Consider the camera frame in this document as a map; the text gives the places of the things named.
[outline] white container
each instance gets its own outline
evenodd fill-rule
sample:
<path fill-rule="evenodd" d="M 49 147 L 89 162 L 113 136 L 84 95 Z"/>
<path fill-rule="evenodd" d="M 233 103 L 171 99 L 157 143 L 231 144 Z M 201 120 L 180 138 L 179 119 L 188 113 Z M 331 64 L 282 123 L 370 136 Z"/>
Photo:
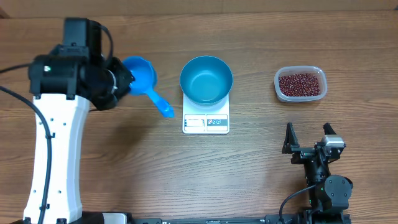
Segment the white container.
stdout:
<path fill-rule="evenodd" d="M 310 73 L 318 78 L 320 94 L 318 96 L 286 96 L 279 87 L 279 77 L 289 76 L 297 73 Z M 309 102 L 322 99 L 328 91 L 328 84 L 326 82 L 325 73 L 322 69 L 315 66 L 289 66 L 279 69 L 275 74 L 274 85 L 278 100 L 288 103 Z"/>

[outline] teal bowl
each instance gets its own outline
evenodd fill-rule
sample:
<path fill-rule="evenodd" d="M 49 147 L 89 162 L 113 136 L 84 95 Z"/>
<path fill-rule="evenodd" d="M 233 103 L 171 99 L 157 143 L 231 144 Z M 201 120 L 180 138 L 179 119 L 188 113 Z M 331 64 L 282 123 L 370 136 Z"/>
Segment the teal bowl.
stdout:
<path fill-rule="evenodd" d="M 231 91 L 233 74 L 228 65 L 214 56 L 189 61 L 181 71 L 180 86 L 185 95 L 201 106 L 219 103 Z"/>

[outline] kitchen scale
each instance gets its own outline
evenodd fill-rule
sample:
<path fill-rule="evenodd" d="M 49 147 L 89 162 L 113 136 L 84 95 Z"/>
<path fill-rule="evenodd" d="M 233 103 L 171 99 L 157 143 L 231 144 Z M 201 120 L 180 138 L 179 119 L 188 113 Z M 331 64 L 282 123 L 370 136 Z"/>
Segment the kitchen scale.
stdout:
<path fill-rule="evenodd" d="M 228 134 L 229 94 L 212 106 L 201 106 L 183 95 L 182 131 L 184 134 Z"/>

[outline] blue ladle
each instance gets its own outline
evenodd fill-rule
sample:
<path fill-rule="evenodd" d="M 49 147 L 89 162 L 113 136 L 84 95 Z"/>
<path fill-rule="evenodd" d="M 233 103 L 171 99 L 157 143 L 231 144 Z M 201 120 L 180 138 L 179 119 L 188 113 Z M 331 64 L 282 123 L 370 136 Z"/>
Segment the blue ladle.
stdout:
<path fill-rule="evenodd" d="M 126 58 L 123 64 L 136 78 L 130 84 L 130 94 L 134 96 L 146 94 L 165 118 L 174 118 L 174 110 L 171 105 L 154 91 L 157 77 L 156 71 L 150 62 L 142 57 L 132 56 Z"/>

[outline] wooden tabletop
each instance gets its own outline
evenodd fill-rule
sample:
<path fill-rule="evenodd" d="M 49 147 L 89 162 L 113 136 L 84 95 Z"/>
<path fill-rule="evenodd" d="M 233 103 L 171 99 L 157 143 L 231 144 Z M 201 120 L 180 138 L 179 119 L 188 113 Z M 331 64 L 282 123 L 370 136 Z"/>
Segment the wooden tabletop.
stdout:
<path fill-rule="evenodd" d="M 81 150 L 85 210 L 134 217 L 261 217 L 305 187 L 304 169 L 281 154 L 285 126 L 302 146 L 331 123 L 346 141 L 331 173 L 354 182 L 354 223 L 397 223 L 398 12 L 296 12 L 201 16 L 96 17 L 115 54 L 140 55 L 157 70 L 157 91 L 174 106 L 163 119 L 145 96 L 90 113 Z M 0 19 L 0 68 L 30 62 L 62 42 L 61 19 Z M 179 76 L 193 57 L 222 58 L 234 73 L 231 132 L 182 134 Z M 291 65 L 323 69 L 328 93 L 317 103 L 278 101 L 274 75 Z M 27 70 L 0 75 L 27 98 Z M 32 182 L 34 114 L 0 93 L 0 222 L 22 218 Z M 285 208 L 308 205 L 301 195 Z"/>

